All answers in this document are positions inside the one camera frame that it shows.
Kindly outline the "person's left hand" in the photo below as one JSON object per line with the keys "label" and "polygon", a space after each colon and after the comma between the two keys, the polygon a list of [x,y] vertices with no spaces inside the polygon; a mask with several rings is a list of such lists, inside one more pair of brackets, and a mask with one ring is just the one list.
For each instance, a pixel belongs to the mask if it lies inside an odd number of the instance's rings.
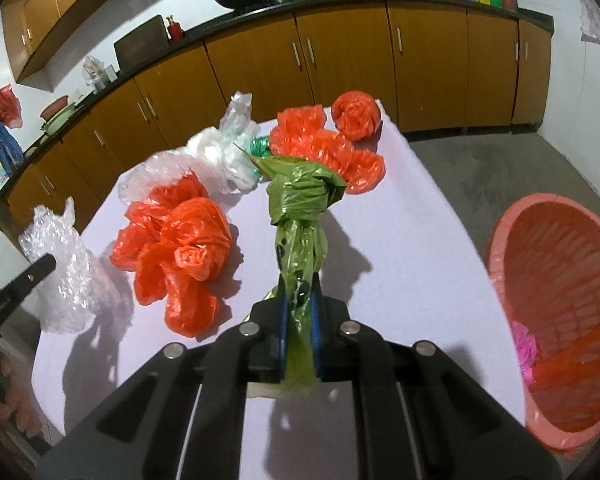
{"label": "person's left hand", "polygon": [[31,401],[29,389],[18,374],[17,367],[3,353],[0,353],[0,370],[6,379],[3,400],[0,400],[0,422],[15,416],[16,427],[28,438],[37,436],[42,430],[42,422]]}

